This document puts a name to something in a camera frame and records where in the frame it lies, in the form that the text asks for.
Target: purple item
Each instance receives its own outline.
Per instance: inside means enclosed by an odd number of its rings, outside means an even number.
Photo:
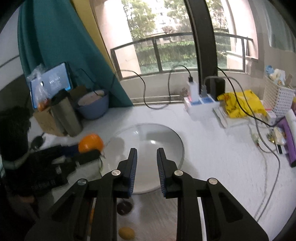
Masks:
[[[287,146],[289,150],[289,163],[291,167],[296,167],[296,150],[292,137],[292,133],[289,128],[289,124],[286,118],[282,119],[278,124],[279,127],[284,128],[286,136],[287,136]]]

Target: metal screw head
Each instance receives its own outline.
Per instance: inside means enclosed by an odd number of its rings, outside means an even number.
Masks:
[[[176,176],[182,176],[182,175],[183,175],[183,172],[182,172],[181,170],[176,170],[176,171],[174,172],[174,174],[175,174]]]
[[[218,183],[218,180],[216,178],[210,178],[209,183],[212,185],[216,185]]]
[[[83,186],[83,185],[85,185],[87,183],[87,181],[85,180],[85,179],[79,179],[78,181],[77,181],[77,184],[79,185],[79,186]]]
[[[120,175],[120,171],[119,171],[119,170],[113,170],[113,171],[111,172],[111,174],[112,174],[113,176],[118,176],[118,175]]]

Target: power strip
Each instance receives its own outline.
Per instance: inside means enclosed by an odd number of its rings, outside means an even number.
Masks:
[[[213,112],[214,108],[220,106],[220,102],[215,101],[210,95],[201,97],[199,102],[192,103],[189,97],[184,97],[185,109],[190,116],[200,116],[201,113]]]

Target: white table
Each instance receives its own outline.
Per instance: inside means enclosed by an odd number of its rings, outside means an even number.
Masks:
[[[211,108],[201,113],[198,120],[192,120],[183,104],[172,104],[163,110],[151,110],[146,106],[113,108],[98,120],[84,122],[84,130],[77,137],[46,134],[45,146],[77,143],[90,133],[98,134],[107,142],[119,130],[138,123],[159,123],[172,128],[185,146],[182,170],[202,180],[217,178],[252,216],[263,198],[266,203],[276,178],[276,158],[260,152],[255,146],[251,138],[251,132],[256,130],[254,126],[224,129]],[[262,134],[265,132],[267,129],[262,128]],[[280,160],[277,185],[259,221],[270,240],[281,231],[296,207],[296,169],[289,166],[285,156]],[[79,178],[93,179],[96,173],[97,163],[78,170],[70,176],[69,185],[53,190],[55,201]],[[133,199],[134,211],[127,217],[119,217],[118,227],[124,223],[134,228],[139,234],[137,240],[152,240],[152,235],[157,240],[164,237],[173,240],[176,234],[176,201],[165,200],[160,191],[135,195]]]

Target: yellow bag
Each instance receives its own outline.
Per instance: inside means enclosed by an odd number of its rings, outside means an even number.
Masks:
[[[248,103],[249,103],[250,107],[252,108],[252,110],[254,111],[254,113],[261,113],[266,116],[266,110],[264,109],[264,106],[262,105],[258,96],[255,95],[253,93],[253,91],[251,91],[251,90],[244,91],[244,94],[246,95]],[[243,109],[248,114],[252,115],[252,112],[249,109],[242,92],[237,92],[237,98],[239,100],[239,103],[243,107]],[[218,96],[218,100],[225,101],[225,109],[226,109],[228,115],[230,116],[230,118],[241,118],[241,117],[246,116],[246,114],[239,107],[234,93],[222,94],[222,95]]]

